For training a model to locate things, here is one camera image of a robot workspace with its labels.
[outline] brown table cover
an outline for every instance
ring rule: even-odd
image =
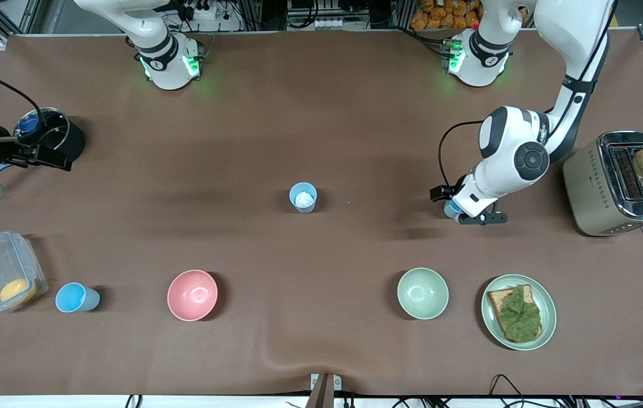
[[[643,131],[643,44],[611,38],[577,147]],[[0,394],[293,392],[321,371],[366,394],[487,393],[499,372],[529,394],[643,393],[640,233],[579,235],[561,163],[501,200],[506,225],[457,226],[428,199],[449,126],[554,103],[562,58],[535,32],[514,51],[495,83],[470,88],[402,33],[218,36],[202,80],[169,92],[122,38],[12,38],[0,78],[73,116],[88,146],[71,173],[0,175],[0,231],[31,240],[50,286],[0,313]],[[0,125],[30,109],[0,87]],[[477,127],[443,149],[456,179],[480,161]],[[319,189],[313,214],[288,201],[298,181]],[[448,282],[435,320],[397,305],[416,266]],[[221,289],[202,322],[166,306],[187,269]],[[554,299],[539,350],[503,348],[480,321],[483,287],[507,273]],[[96,312],[56,310],[72,281],[100,289]]]

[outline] green bowl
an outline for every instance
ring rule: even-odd
[[[507,340],[503,330],[501,330],[500,325],[498,324],[498,319],[496,318],[495,309],[493,309],[493,304],[490,302],[488,297],[488,292],[493,290],[508,289],[509,287],[515,287],[519,284],[529,284],[531,285],[531,293],[534,295],[534,303],[541,309],[541,326],[543,331],[541,335],[534,341],[529,341],[528,343],[514,343],[513,341]],[[483,314],[483,322],[485,327],[488,328],[488,331],[500,341],[500,344],[506,346],[510,349],[519,350],[519,351],[531,351],[536,350],[539,347],[544,346],[548,343],[549,340],[553,337],[553,333],[556,330],[556,307],[553,304],[553,299],[551,295],[544,289],[539,282],[534,281],[530,277],[519,275],[519,274],[508,274],[500,277],[496,277],[493,281],[485,288],[483,292],[483,299],[480,302],[480,312]]]
[[[440,316],[449,297],[445,279],[432,269],[410,269],[397,284],[400,305],[408,315],[421,320]]]

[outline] blue cup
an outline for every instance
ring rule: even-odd
[[[310,213],[316,206],[316,189],[309,183],[296,183],[289,191],[289,200],[300,213]]]
[[[452,219],[454,219],[456,215],[462,214],[460,207],[458,207],[452,200],[445,202],[444,211],[445,215]]]
[[[62,286],[57,292],[54,304],[64,313],[87,312],[99,304],[99,293],[91,287],[72,282]]]

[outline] clear plastic container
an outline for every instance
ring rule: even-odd
[[[47,281],[29,241],[11,231],[0,232],[0,312],[46,291]]]

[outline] toaster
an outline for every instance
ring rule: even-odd
[[[638,150],[643,150],[643,133],[614,131],[597,137],[563,164],[568,201],[583,233],[643,233],[643,182],[633,167]]]

